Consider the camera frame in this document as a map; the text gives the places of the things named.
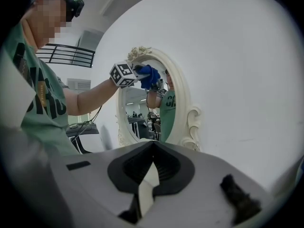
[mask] chair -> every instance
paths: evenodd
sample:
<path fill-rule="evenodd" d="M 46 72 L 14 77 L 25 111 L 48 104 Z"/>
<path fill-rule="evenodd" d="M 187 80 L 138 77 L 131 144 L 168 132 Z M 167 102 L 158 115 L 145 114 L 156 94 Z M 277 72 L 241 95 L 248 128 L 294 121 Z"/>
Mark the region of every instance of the chair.
<path fill-rule="evenodd" d="M 159 126 L 158 124 L 153 124 L 154 125 L 154 128 L 155 128 L 155 135 L 156 135 L 156 140 L 159 141 L 160 140 L 160 135 L 162 134 L 161 133 L 161 126 Z"/>

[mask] blue glove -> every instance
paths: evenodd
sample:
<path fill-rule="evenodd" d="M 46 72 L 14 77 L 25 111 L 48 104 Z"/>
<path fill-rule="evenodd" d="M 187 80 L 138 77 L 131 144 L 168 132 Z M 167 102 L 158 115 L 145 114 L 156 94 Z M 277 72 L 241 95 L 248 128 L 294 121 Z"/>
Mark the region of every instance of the blue glove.
<path fill-rule="evenodd" d="M 136 72 L 138 74 L 150 74 L 148 77 L 141 80 L 142 89 L 150 89 L 151 85 L 156 84 L 157 80 L 161 78 L 158 71 L 150 65 L 146 65 Z"/>

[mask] white carved frame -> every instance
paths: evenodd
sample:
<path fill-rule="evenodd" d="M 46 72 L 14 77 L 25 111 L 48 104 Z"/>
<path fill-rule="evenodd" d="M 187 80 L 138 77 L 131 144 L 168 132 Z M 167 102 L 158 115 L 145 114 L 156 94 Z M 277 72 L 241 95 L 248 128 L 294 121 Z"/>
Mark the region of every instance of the white carved frame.
<path fill-rule="evenodd" d="M 198 133 L 201 124 L 201 110 L 191 103 L 190 91 L 182 71 L 166 54 L 151 47 L 134 47 L 128 54 L 130 62 L 145 59 L 160 61 L 168 70 L 174 84 L 176 94 L 175 120 L 166 142 L 201 151 Z M 127 127 L 129 122 L 125 113 L 125 91 L 126 88 L 119 88 L 116 100 L 116 117 L 119 124 L 118 140 L 122 147 L 147 141 L 147 139 L 138 139 L 133 131 L 129 131 Z"/>

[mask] black rubber piece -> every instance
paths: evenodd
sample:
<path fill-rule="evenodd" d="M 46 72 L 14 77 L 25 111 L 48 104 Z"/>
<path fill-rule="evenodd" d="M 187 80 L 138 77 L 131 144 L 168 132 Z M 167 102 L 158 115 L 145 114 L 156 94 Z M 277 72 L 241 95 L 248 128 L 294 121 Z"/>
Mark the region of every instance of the black rubber piece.
<path fill-rule="evenodd" d="M 139 184 L 154 162 L 160 184 L 153 189 L 153 196 L 176 194 L 192 180 L 195 168 L 186 156 L 150 141 L 129 153 L 114 159 L 108 166 L 108 176 L 122 192 L 138 195 Z"/>
<path fill-rule="evenodd" d="M 66 165 L 66 167 L 69 171 L 72 171 L 72 170 L 83 168 L 83 167 L 88 166 L 90 164 L 91 163 L 88 162 L 88 161 L 82 161 L 82 162 L 77 162 L 77 163 L 73 163 L 73 164 L 68 164 L 68 165 Z"/>
<path fill-rule="evenodd" d="M 250 195 L 245 193 L 235 183 L 231 174 L 223 178 L 220 187 L 236 210 L 236 215 L 233 220 L 234 225 L 244 222 L 262 210 L 260 201 L 251 199 Z"/>

